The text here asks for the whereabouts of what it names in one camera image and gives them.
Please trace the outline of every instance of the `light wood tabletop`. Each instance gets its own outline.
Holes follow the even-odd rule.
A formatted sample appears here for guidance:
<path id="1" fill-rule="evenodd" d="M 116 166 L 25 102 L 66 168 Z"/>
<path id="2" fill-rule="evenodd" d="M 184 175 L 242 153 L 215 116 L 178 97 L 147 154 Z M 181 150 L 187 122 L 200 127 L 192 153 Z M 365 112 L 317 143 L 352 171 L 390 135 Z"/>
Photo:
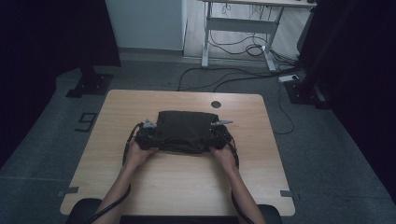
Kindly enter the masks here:
<path id="1" fill-rule="evenodd" d="M 218 101 L 220 108 L 211 103 Z M 120 168 L 125 142 L 132 128 L 145 119 L 156 122 L 165 110 L 199 111 L 230 119 L 240 173 L 258 204 L 271 204 L 281 216 L 294 215 L 276 141 L 263 99 L 256 94 L 110 91 L 92 129 L 61 212 L 70 214 L 83 198 L 103 199 Z M 159 151 L 139 168 L 124 215 L 234 216 L 230 186 L 210 153 L 188 155 Z"/>
<path id="2" fill-rule="evenodd" d="M 315 7 L 316 3 L 308 3 L 306 0 L 200 0 L 210 3 L 229 3 L 244 5 L 263 5 L 275 7 Z"/>

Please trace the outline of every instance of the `black round hole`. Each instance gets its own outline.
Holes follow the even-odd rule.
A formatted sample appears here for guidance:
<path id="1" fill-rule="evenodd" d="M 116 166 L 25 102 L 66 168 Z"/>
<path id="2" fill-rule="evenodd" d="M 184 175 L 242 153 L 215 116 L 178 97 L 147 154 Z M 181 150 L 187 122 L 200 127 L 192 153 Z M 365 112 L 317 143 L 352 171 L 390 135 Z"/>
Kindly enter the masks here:
<path id="1" fill-rule="evenodd" d="M 221 103 L 219 101 L 214 101 L 211 104 L 213 106 L 213 108 L 220 108 L 221 107 Z"/>

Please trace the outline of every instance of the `black curtain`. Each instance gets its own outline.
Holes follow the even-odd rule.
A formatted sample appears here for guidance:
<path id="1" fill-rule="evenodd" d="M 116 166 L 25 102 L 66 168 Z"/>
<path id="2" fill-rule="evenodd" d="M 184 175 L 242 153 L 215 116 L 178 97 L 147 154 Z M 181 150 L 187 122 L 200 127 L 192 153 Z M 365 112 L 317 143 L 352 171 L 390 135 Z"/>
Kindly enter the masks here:
<path id="1" fill-rule="evenodd" d="M 351 1 L 320 1 L 302 59 L 307 74 L 396 202 L 396 2 L 355 1 L 346 20 L 337 24 L 346 9 L 338 6 Z M 331 35 L 335 25 L 339 32 L 323 51 L 325 41 L 320 40 Z M 324 57 L 318 60 L 320 53 Z"/>
<path id="2" fill-rule="evenodd" d="M 40 116 L 56 77 L 89 65 L 120 66 L 104 0 L 1 0 L 0 165 Z"/>

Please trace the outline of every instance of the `left arm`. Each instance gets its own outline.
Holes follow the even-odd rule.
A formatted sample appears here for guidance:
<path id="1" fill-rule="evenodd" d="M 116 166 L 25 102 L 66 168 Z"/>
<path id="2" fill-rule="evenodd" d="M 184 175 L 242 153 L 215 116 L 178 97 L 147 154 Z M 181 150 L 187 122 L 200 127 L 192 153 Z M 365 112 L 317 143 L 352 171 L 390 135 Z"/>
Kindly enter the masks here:
<path id="1" fill-rule="evenodd" d="M 122 166 L 113 186 L 108 191 L 106 197 L 102 200 L 102 203 L 99 205 L 96 213 L 102 211 L 104 208 L 108 207 L 125 194 L 132 182 L 136 169 L 146 161 L 149 155 L 155 153 L 156 151 L 158 151 L 158 148 L 142 150 L 135 141 L 131 143 L 126 162 Z M 124 204 L 125 201 L 96 219 L 93 223 L 120 223 Z"/>

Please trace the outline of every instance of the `black pants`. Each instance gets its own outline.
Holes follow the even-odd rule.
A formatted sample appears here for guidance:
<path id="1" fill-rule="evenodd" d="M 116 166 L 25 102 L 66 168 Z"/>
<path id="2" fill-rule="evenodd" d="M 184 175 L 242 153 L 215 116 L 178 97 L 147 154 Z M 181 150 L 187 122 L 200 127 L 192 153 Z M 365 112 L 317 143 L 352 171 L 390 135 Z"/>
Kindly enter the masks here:
<path id="1" fill-rule="evenodd" d="M 96 212 L 102 200 L 82 199 L 73 207 L 69 218 L 65 224 L 83 224 Z M 282 224 L 279 212 L 272 205 L 259 204 L 260 211 L 265 217 L 267 224 Z M 123 223 L 137 224 L 171 224 L 171 223 L 212 223 L 212 224 L 233 224 L 238 223 L 236 217 L 122 217 Z"/>

